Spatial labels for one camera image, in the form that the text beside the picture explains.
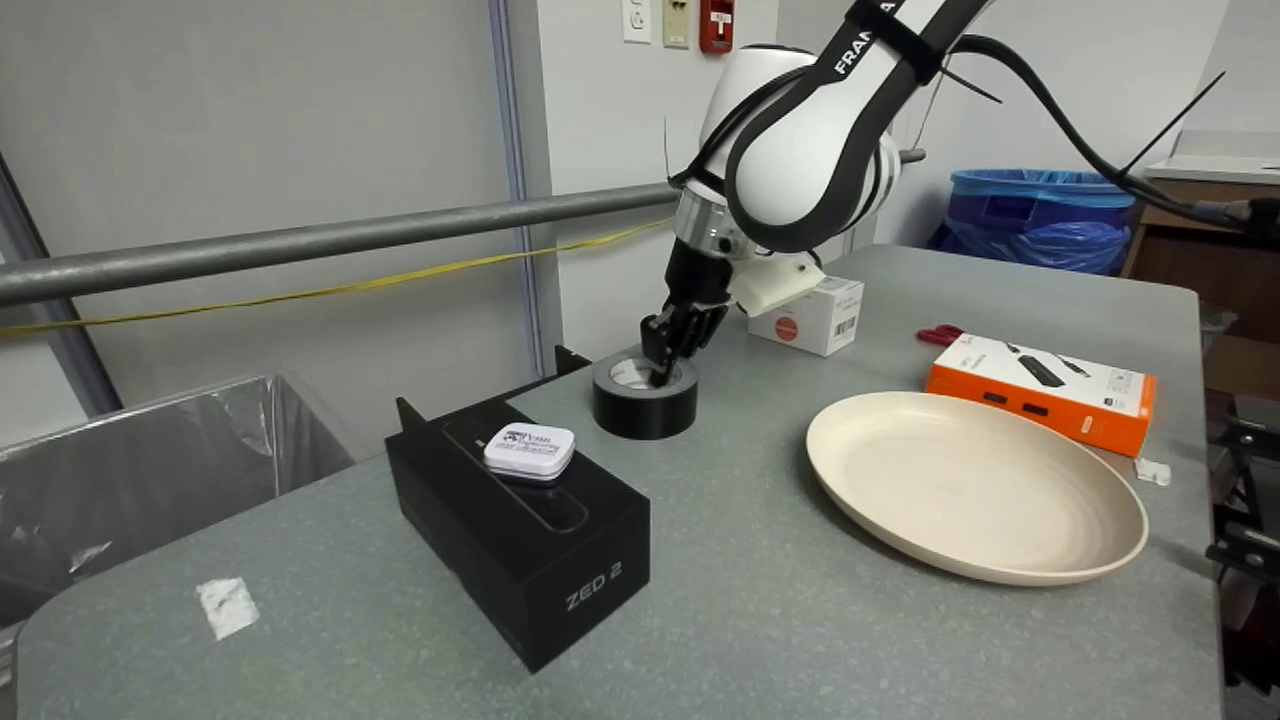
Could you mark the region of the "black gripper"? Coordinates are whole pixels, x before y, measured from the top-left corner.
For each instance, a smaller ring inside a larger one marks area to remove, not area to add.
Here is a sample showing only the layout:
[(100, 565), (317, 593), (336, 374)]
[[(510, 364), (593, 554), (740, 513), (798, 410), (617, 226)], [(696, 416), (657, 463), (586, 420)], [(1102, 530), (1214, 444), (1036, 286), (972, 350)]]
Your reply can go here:
[(732, 262), (725, 254), (706, 254), (684, 241), (673, 245), (664, 266), (669, 299), (643, 319), (643, 355), (657, 372), (675, 381), (675, 364), (688, 364), (710, 339), (729, 310), (729, 281)]

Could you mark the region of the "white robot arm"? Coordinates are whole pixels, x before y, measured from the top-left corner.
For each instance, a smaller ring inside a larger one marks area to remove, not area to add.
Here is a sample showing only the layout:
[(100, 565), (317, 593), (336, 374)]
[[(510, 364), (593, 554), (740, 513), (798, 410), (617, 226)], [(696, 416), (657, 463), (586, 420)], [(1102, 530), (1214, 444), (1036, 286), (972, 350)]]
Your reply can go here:
[(696, 157), (673, 174), (669, 299), (638, 319), (647, 381), (669, 385), (729, 308), (762, 314), (822, 284), (815, 249), (899, 181), (899, 108), (986, 0), (850, 0), (819, 53), (756, 42), (729, 58)]

